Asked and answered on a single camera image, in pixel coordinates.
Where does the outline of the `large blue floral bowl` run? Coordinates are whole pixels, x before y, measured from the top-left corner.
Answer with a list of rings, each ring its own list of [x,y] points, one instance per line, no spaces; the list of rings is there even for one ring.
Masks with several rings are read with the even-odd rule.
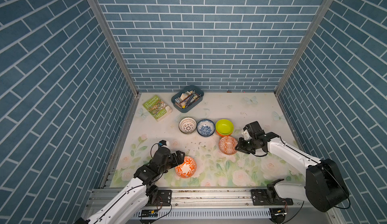
[[[202,137],[212,136],[215,130],[215,123],[209,119],[202,119],[197,123],[197,132]]]

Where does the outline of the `orange plastic bowl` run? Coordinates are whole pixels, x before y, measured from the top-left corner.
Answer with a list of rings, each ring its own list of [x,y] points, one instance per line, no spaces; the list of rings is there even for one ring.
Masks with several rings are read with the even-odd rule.
[[[221,134],[221,133],[219,133],[219,132],[217,132],[217,131],[216,131],[216,133],[217,133],[220,137],[231,136],[231,133],[230,133],[230,134],[226,134],[226,135]]]

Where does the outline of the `red geometric patterned bowl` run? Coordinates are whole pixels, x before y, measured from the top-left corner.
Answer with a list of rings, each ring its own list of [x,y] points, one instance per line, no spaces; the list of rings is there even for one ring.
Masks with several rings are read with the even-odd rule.
[[[238,142],[235,138],[225,136],[220,139],[218,146],[222,153],[226,155],[234,155],[237,153],[237,150],[235,149],[237,144]]]

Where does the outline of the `lime green plastic bowl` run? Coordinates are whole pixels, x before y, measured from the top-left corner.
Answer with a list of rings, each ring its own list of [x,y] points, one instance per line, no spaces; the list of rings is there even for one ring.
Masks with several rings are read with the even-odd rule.
[[[221,134],[230,134],[234,131],[234,125],[230,120],[227,119],[220,119],[217,121],[216,125],[216,131]]]

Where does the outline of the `maroon patterned white bowl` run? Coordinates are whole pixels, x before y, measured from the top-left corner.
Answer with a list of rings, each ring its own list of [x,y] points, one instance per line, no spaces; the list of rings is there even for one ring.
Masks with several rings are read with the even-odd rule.
[[[196,131],[197,122],[191,117],[186,117],[179,122],[178,127],[182,133],[191,134]]]

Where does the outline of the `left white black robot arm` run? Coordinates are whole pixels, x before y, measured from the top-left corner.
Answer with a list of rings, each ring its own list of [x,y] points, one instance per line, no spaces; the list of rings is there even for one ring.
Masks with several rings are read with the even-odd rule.
[[[147,204],[155,204],[159,191],[155,183],[169,169],[184,162],[185,153],[172,153],[159,147],[149,163],[138,168],[134,177],[106,206],[87,219],[79,218],[77,224],[125,224]]]

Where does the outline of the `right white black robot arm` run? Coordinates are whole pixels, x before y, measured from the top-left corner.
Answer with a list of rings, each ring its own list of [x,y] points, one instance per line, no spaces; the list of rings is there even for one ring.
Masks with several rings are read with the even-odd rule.
[[[283,179],[267,184],[263,197],[271,205],[282,199],[298,199],[309,202],[321,212],[327,212],[349,200],[349,190],[333,160],[319,159],[289,145],[280,135],[266,133],[258,122],[243,128],[235,149],[252,155],[261,149],[265,154],[280,157],[305,177],[304,184],[287,184]]]

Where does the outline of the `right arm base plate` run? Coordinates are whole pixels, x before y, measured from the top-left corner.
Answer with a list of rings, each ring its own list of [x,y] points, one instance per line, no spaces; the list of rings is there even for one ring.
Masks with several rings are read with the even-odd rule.
[[[294,204],[290,198],[280,198],[274,189],[252,189],[251,196],[254,206],[286,206]]]

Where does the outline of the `orange floral bowl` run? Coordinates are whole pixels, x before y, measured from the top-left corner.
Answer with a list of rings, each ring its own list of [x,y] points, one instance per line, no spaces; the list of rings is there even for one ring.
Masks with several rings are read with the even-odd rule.
[[[177,167],[175,167],[175,173],[180,178],[188,179],[195,174],[196,169],[197,169],[196,161],[190,156],[185,156],[184,162],[178,165]]]

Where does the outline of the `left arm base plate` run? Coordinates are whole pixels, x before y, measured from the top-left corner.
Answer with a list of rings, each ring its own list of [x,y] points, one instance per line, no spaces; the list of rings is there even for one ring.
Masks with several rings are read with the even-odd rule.
[[[172,190],[158,190],[153,192],[149,196],[149,201],[147,206],[167,206],[171,204],[172,199]]]

